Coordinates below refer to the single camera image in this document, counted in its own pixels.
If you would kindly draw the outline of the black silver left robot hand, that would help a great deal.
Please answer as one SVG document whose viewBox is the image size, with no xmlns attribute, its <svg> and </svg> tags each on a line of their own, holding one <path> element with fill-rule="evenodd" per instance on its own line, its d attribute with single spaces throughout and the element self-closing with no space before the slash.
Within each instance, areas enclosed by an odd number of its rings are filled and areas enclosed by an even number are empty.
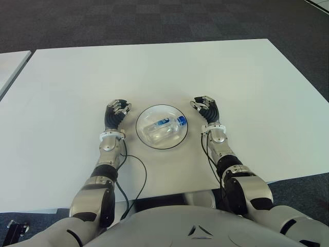
<svg viewBox="0 0 329 247">
<path fill-rule="evenodd" d="M 117 130 L 125 116 L 131 110 L 132 104 L 124 99 L 115 99 L 106 106 L 105 130 Z"/>
</svg>

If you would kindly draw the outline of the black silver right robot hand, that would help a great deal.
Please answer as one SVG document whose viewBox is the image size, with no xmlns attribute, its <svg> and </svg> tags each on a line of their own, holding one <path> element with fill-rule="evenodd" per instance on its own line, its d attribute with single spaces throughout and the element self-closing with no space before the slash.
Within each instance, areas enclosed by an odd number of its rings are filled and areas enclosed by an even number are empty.
<svg viewBox="0 0 329 247">
<path fill-rule="evenodd" d="M 208 124 L 220 122 L 219 110 L 213 98 L 209 96 L 195 97 L 194 101 L 190 101 L 190 105 L 199 112 Z"/>
</svg>

